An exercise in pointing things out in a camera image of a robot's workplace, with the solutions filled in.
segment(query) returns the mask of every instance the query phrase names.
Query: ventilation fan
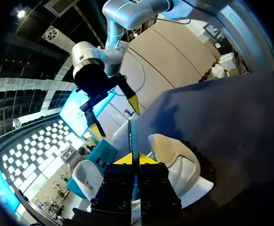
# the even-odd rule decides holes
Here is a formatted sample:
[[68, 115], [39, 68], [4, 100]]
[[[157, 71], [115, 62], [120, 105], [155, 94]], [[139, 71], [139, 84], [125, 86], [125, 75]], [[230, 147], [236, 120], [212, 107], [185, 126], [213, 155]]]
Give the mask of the ventilation fan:
[[46, 40], [48, 42], [53, 42], [53, 40], [58, 36], [58, 29], [52, 29], [46, 33]]

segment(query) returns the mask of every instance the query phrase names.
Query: dark blue tablecloth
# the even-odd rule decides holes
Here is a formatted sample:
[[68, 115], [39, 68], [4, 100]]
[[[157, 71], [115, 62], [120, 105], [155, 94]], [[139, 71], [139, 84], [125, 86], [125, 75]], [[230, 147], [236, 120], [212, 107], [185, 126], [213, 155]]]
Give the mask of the dark blue tablecloth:
[[[274, 182], [274, 73], [239, 75], [166, 91], [136, 125], [139, 152], [149, 153], [148, 135], [160, 133], [190, 141], [212, 162], [217, 171], [215, 186], [193, 205], [197, 213], [218, 210], [253, 186]], [[114, 146], [117, 159], [125, 156], [127, 134]]]

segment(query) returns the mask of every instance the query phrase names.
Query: robotic arm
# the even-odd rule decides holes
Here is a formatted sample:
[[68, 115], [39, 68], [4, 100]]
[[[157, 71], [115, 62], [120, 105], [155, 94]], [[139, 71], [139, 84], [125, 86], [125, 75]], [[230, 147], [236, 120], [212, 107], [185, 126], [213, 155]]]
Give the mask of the robotic arm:
[[105, 137], [97, 121], [93, 107], [108, 96], [108, 92], [119, 86], [127, 100], [139, 114], [138, 98], [119, 73], [128, 43], [121, 41], [125, 29], [132, 30], [158, 13], [173, 9], [172, 0], [143, 0], [133, 3], [129, 0], [109, 0], [103, 7], [107, 18], [108, 34], [105, 49], [96, 48], [86, 41], [77, 43], [71, 52], [73, 57], [73, 77], [77, 90], [83, 90], [89, 101], [81, 106], [88, 126]]

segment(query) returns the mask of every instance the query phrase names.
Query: cyan screen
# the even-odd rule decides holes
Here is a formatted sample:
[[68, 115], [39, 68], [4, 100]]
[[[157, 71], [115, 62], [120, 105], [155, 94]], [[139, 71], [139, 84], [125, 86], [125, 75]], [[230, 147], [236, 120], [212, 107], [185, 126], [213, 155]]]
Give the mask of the cyan screen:
[[[96, 117], [114, 96], [115, 94], [110, 92], [105, 99], [94, 106], [93, 112]], [[82, 90], [75, 92], [74, 89], [60, 112], [62, 119], [79, 137], [81, 137], [88, 129], [86, 117], [80, 110], [80, 107], [88, 100], [89, 97], [85, 92]]]
[[10, 190], [7, 182], [3, 179], [0, 171], [0, 201], [6, 203], [12, 212], [18, 208], [20, 201], [15, 194]]

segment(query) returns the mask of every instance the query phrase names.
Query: checkered pattern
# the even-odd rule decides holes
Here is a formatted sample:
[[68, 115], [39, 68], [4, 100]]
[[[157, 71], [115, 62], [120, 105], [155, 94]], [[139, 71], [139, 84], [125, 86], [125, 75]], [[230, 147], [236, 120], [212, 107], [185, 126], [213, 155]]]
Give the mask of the checkered pattern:
[[61, 154], [64, 144], [69, 141], [69, 137], [77, 138], [69, 127], [60, 120], [25, 137], [14, 148], [2, 153], [3, 167], [9, 172], [11, 181], [16, 181], [19, 178], [24, 182], [32, 173], [25, 172], [32, 164], [36, 166], [34, 172], [39, 176], [41, 171], [46, 168], [44, 164], [47, 164], [48, 161], [52, 162]]

